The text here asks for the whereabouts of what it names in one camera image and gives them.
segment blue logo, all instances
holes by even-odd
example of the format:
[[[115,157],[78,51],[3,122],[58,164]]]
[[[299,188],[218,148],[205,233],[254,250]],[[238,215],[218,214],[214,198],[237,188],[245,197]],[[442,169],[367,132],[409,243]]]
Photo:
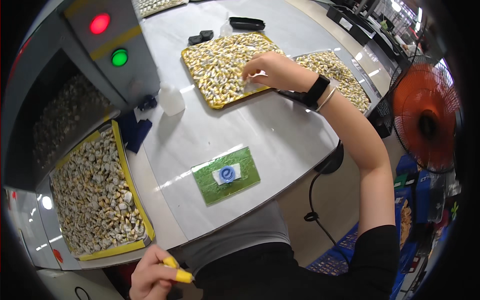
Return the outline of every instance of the blue logo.
[[[232,166],[224,166],[219,171],[220,180],[224,183],[230,183],[235,180],[235,170]]]

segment orange fan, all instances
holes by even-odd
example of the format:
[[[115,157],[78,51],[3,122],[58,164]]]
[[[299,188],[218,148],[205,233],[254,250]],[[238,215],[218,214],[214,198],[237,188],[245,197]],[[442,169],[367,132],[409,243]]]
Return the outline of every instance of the orange fan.
[[[447,68],[417,56],[392,82],[396,83],[391,92],[394,129],[403,148],[423,169],[451,171],[459,100]]]

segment black smart band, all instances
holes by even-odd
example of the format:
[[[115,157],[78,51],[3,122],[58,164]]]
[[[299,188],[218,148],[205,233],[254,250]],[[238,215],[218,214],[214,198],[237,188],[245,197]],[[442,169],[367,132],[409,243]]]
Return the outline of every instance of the black smart band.
[[[303,103],[311,108],[316,108],[318,106],[317,101],[320,96],[325,92],[330,80],[323,75],[318,75],[317,81],[312,85],[310,90],[307,92],[303,98]]]

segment hand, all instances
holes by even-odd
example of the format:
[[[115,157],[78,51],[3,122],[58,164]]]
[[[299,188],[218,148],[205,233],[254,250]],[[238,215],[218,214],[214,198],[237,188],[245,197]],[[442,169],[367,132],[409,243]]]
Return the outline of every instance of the hand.
[[[295,92],[308,92],[318,79],[317,73],[275,52],[255,54],[243,69],[243,79],[260,71],[264,71],[267,76],[257,75],[252,78],[252,82]]]
[[[129,293],[132,300],[164,300],[172,288],[172,281],[192,282],[192,274],[167,267],[162,262],[180,267],[167,251],[157,245],[148,247],[132,274],[132,288]]]

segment red indicator light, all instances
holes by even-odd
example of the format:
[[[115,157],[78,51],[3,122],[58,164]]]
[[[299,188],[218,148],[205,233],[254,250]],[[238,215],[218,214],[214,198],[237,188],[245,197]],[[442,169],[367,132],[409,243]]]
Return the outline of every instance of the red indicator light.
[[[105,31],[108,24],[110,24],[110,16],[107,13],[101,13],[93,18],[90,23],[90,31],[93,34],[99,35]]]

